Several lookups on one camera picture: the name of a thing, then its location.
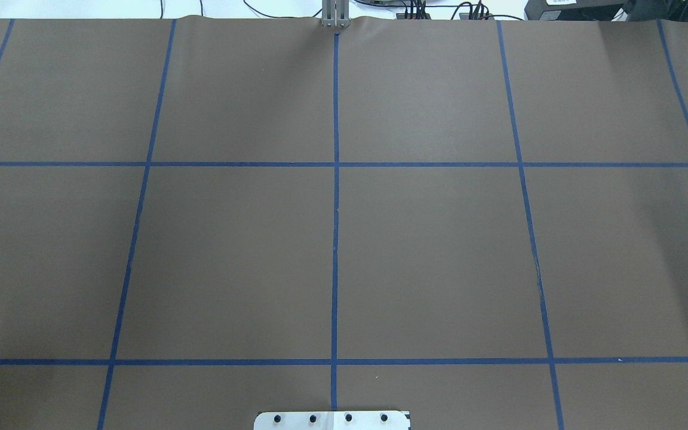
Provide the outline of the black power box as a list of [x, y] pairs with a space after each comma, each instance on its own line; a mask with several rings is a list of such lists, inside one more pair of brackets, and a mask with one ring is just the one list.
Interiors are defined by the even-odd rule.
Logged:
[[627, 1], [527, 1], [528, 21], [609, 22], [619, 15]]

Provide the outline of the aluminium frame post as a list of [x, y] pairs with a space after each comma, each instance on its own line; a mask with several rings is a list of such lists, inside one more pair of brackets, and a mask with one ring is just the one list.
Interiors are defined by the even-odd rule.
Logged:
[[321, 25], [327, 28], [346, 28], [351, 24], [348, 0], [323, 0]]

